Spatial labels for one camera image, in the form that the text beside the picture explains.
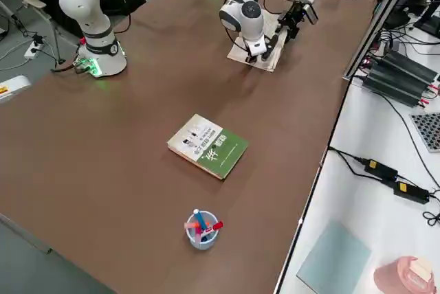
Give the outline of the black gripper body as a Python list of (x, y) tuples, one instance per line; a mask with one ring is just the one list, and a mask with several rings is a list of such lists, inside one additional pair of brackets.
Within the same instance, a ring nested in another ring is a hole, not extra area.
[(286, 26), (291, 30), (296, 28), (298, 23), (303, 21), (304, 15), (303, 4), (299, 1), (294, 1), (285, 14)]

